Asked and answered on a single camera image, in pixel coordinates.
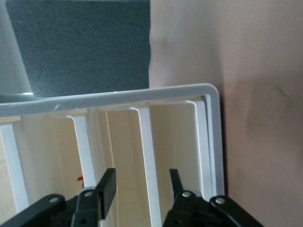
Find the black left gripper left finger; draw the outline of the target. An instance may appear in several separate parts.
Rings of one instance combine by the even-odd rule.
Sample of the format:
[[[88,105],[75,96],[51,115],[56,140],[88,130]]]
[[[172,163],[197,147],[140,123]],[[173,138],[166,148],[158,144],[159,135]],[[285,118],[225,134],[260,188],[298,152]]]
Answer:
[[[108,168],[96,187],[72,199],[49,194],[1,224],[2,227],[99,227],[116,194],[116,170]]]

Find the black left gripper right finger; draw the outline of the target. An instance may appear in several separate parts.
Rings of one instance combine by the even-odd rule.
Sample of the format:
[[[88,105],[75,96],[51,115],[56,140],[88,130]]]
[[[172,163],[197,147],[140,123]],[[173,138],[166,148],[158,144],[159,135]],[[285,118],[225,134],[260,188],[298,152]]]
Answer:
[[[262,224],[228,196],[206,201],[184,189],[178,170],[170,169],[172,208],[164,227],[261,227]]]

